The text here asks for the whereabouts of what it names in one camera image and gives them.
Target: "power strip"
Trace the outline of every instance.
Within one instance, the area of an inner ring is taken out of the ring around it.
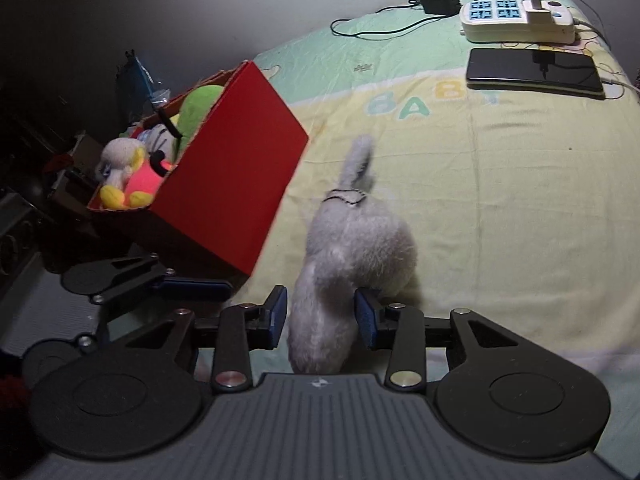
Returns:
[[[480,0],[465,4],[460,22],[472,43],[573,43],[574,17],[563,4],[538,0]]]

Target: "gray wall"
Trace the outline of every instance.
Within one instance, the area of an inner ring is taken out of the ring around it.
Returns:
[[[70,102],[89,133],[115,126],[114,74],[135,48],[172,91],[334,18],[404,0],[0,0],[0,59]],[[640,65],[637,0],[587,0],[622,66]]]

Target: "black circular pad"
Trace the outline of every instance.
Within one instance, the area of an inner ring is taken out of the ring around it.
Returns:
[[[36,434],[55,449],[116,460],[170,442],[201,407],[196,382],[162,352],[119,348],[89,354],[43,378],[33,391],[30,417]]]
[[[435,403],[475,446],[534,461],[593,449],[610,411],[596,377],[532,343],[468,354],[440,381]]]
[[[33,390],[38,381],[46,375],[80,356],[82,352],[65,341],[50,340],[35,344],[22,358],[22,378],[25,386]]]
[[[509,374],[489,386],[494,402],[518,415],[541,415],[556,409],[564,399],[562,386],[539,374]]]
[[[106,290],[112,279],[112,269],[92,262],[71,267],[62,275],[61,283],[69,292],[90,296]]]

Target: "black power adapter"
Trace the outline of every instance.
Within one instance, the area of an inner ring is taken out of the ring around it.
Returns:
[[[425,14],[440,14],[441,16],[455,16],[460,13],[460,0],[415,0],[421,4]]]

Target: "charging cable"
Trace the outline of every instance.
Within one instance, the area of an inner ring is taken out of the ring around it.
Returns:
[[[591,25],[591,23],[585,22],[584,20],[579,20],[578,18],[574,18],[574,25],[582,25],[583,27],[587,27],[590,31],[595,32],[598,36],[600,36],[605,41],[605,43],[609,44],[609,40],[605,37],[605,35],[593,25]]]
[[[617,79],[612,79],[609,77],[600,77],[600,81],[608,85],[618,85],[618,86],[622,86],[623,88],[629,88],[630,90],[634,90],[635,92],[637,92],[638,97],[640,97],[640,88],[636,88],[635,86],[629,83],[625,83],[624,81],[618,81]]]

